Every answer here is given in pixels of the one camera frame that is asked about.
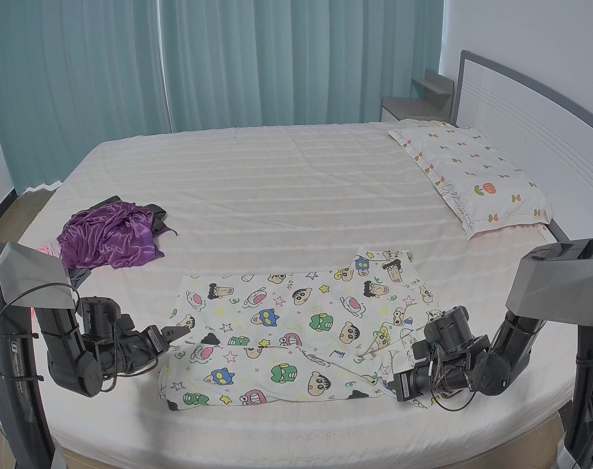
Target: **bed sheet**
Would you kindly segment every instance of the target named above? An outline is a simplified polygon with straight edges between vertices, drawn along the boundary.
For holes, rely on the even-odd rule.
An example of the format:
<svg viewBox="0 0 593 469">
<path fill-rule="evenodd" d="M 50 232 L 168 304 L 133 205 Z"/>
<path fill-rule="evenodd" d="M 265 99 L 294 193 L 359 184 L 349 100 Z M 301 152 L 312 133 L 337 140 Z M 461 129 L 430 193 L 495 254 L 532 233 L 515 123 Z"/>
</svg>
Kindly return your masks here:
<svg viewBox="0 0 593 469">
<path fill-rule="evenodd" d="M 181 277 L 342 266 L 360 246 L 410 249 L 443 308 L 463 304 L 475 334 L 502 322 L 519 258 L 546 243 L 533 226 L 467 241 L 459 219 L 407 153 L 367 123 L 221 129 L 99 145 L 57 190 L 21 243 L 56 237 L 72 213 L 118 194 L 167 210 L 178 232 L 157 239 L 163 259 L 103 267 L 80 287 L 164 324 Z M 41 384 L 60 443 L 122 468 L 320 465 L 429 468 L 472 457 L 539 424 L 572 395 L 576 329 L 546 325 L 527 370 L 503 395 L 464 411 L 422 410 L 389 397 L 274 402 L 171 412 L 157 371 L 84 398 Z M 35 341 L 39 370 L 45 349 Z M 462 403 L 465 393 L 451 400 Z"/>
</svg>

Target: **floral pillow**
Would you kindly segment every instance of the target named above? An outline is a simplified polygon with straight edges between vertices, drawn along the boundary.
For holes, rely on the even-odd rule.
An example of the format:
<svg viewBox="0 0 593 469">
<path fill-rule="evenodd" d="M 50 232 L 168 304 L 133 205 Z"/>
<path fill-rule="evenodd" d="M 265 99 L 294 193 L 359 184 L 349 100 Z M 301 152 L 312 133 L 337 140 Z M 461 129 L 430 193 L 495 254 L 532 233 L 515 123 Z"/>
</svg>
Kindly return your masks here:
<svg viewBox="0 0 593 469">
<path fill-rule="evenodd" d="M 546 196 L 478 131 L 443 122 L 388 133 L 431 179 L 468 239 L 514 224 L 550 223 L 553 210 Z"/>
</svg>

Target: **curtain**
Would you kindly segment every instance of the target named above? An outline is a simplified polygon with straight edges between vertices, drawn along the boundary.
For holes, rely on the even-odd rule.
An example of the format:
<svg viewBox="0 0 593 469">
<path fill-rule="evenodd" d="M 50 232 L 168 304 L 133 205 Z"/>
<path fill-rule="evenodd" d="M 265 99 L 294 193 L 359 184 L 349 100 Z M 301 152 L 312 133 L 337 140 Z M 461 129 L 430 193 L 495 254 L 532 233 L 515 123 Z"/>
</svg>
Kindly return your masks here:
<svg viewBox="0 0 593 469">
<path fill-rule="evenodd" d="M 443 0 L 160 0 L 174 131 L 378 121 L 437 71 Z"/>
<path fill-rule="evenodd" d="M 156 0 L 0 0 L 0 143 L 18 192 L 169 131 Z"/>
<path fill-rule="evenodd" d="M 379 120 L 437 70 L 443 0 L 0 0 L 18 192 L 135 135 Z"/>
</svg>

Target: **pink star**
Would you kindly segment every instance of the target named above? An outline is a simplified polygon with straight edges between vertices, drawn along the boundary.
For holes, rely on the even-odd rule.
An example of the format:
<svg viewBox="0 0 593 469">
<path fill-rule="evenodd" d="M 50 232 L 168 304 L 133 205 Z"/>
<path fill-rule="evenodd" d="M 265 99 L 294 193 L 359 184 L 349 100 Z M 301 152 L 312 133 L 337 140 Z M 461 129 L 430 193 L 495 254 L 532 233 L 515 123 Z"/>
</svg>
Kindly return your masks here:
<svg viewBox="0 0 593 469">
<path fill-rule="evenodd" d="M 235 355 L 231 351 L 229 351 L 226 355 L 223 355 L 223 357 L 224 357 L 224 359 L 227 360 L 227 363 L 231 363 L 231 362 L 235 363 L 238 355 Z"/>
</svg>

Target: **purple satin cloth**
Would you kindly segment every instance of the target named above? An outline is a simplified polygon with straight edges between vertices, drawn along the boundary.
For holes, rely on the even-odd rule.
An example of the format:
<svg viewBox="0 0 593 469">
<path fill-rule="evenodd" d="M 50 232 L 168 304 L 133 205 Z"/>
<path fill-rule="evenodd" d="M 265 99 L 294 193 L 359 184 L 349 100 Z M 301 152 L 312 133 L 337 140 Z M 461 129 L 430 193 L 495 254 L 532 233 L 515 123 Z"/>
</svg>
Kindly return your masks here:
<svg viewBox="0 0 593 469">
<path fill-rule="evenodd" d="M 143 266 L 164 257 L 153 243 L 152 224 L 151 210 L 125 201 L 83 210 L 58 237 L 62 260 L 69 270 Z"/>
</svg>

